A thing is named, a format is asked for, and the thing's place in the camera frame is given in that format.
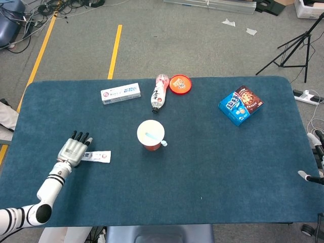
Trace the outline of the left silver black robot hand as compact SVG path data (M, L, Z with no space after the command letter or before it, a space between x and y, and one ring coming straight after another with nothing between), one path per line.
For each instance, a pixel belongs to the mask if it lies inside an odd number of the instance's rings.
M77 167L92 143L93 138L89 133L73 131L58 153L57 162L69 163L71 167Z

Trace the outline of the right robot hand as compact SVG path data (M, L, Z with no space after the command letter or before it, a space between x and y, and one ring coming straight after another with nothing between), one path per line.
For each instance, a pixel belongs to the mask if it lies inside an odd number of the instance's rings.
M312 133L308 133L307 137L314 145L317 155L319 156L322 169L323 169L323 132L321 130L316 129L315 134L316 134L316 136ZM314 176L308 175L306 172L304 172L302 170L299 170L298 174L306 181L323 185L323 177L314 177Z

